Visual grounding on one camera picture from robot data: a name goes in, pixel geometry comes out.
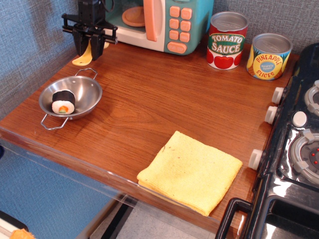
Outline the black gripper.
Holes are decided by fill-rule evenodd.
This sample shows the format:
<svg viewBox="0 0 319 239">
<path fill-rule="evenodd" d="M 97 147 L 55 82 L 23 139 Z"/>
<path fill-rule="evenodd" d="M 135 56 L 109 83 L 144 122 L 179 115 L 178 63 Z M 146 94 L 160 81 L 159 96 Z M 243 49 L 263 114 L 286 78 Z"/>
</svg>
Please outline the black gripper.
<svg viewBox="0 0 319 239">
<path fill-rule="evenodd" d="M 91 43 L 92 60 L 97 60 L 104 50 L 104 43 L 117 44 L 117 27 L 106 21 L 106 13 L 114 10 L 115 2 L 107 8 L 104 0 L 79 0 L 77 14 L 63 14 L 64 32 L 71 33 L 76 51 L 82 56 Z"/>
</svg>

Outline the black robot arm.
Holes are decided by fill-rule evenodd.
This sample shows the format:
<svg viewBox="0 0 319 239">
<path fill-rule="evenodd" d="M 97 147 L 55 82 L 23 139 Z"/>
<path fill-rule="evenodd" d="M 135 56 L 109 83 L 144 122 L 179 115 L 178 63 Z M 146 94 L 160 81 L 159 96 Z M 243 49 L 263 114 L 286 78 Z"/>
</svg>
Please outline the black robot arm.
<svg viewBox="0 0 319 239">
<path fill-rule="evenodd" d="M 78 13 L 62 15 L 63 31 L 71 33 L 79 56 L 84 55 L 91 47 L 93 60 L 102 54 L 106 42 L 117 44 L 117 27 L 106 21 L 106 13 L 111 13 L 115 8 L 112 0 L 107 4 L 104 0 L 79 0 Z"/>
</svg>

